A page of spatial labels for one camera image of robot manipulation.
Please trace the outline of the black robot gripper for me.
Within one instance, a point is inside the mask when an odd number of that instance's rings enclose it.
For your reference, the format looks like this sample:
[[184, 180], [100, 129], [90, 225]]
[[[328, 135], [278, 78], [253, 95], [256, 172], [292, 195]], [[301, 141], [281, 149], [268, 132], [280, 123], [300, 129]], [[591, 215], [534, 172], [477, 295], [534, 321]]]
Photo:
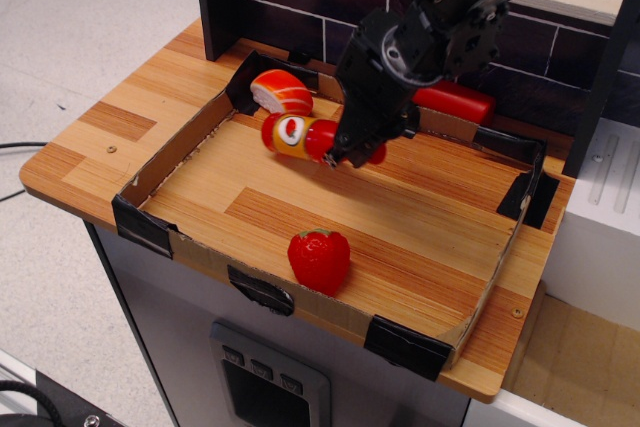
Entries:
[[415, 134], [411, 99], [443, 78], [442, 40], [421, 9], [402, 17], [376, 9], [359, 23], [337, 66], [344, 109], [323, 163], [337, 168], [349, 157], [355, 168], [378, 165], [385, 142]]

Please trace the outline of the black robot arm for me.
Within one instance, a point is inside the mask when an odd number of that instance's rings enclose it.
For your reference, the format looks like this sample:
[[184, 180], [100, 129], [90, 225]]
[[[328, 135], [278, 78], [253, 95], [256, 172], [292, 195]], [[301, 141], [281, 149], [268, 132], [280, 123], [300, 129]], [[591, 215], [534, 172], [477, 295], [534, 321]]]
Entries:
[[412, 0], [403, 15], [376, 9], [362, 19], [337, 66], [344, 108], [323, 160], [371, 161], [387, 141], [413, 137], [421, 88], [485, 68], [510, 0]]

